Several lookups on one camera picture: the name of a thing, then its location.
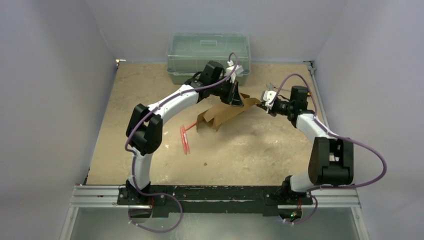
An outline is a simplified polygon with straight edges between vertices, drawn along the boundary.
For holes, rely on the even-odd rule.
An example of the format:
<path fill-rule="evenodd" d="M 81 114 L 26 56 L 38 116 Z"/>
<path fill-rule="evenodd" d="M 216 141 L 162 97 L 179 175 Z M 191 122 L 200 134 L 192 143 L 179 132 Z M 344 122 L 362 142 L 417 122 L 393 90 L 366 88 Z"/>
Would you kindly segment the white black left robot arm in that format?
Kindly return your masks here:
<path fill-rule="evenodd" d="M 124 149 L 132 153 L 131 174 L 126 188 L 129 197 L 138 205 L 146 203 L 149 192 L 150 168 L 153 153 L 163 139 L 163 126 L 184 109 L 191 107 L 209 96 L 217 96 L 224 104 L 243 107 L 236 77 L 243 67 L 232 60 L 228 68 L 210 60 L 203 71 L 195 73 L 184 84 L 166 98 L 145 106 L 138 104 L 131 114 Z"/>

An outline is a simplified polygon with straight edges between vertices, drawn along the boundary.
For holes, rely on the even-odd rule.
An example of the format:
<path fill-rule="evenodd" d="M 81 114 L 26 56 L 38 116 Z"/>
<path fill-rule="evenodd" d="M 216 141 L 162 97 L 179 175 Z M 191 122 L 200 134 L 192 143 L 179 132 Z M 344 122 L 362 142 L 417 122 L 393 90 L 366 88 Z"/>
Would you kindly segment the brown cardboard box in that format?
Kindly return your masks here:
<path fill-rule="evenodd" d="M 219 102 L 206 111 L 200 113 L 197 116 L 195 123 L 196 131 L 200 129 L 201 124 L 205 124 L 207 127 L 218 131 L 222 124 L 261 103 L 261 101 L 255 97 L 250 97 L 244 93 L 241 93 L 240 95 L 244 106 L 232 106 Z"/>

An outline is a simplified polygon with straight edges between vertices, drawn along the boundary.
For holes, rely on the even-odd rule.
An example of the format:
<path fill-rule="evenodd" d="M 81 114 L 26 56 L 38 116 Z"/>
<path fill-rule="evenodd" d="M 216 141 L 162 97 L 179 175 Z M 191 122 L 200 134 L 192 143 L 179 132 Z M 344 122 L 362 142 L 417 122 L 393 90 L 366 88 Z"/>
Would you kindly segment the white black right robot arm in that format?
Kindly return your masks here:
<path fill-rule="evenodd" d="M 307 191 L 314 187 L 345 186 L 351 184 L 354 178 L 353 143 L 330 136 L 315 112 L 308 109 L 307 98 L 305 86 L 293 86 L 287 100 L 279 99 L 274 90 L 265 90 L 258 104 L 273 117 L 286 116 L 312 142 L 307 170 L 287 176 L 281 187 L 270 195 L 288 204 L 304 198 Z"/>

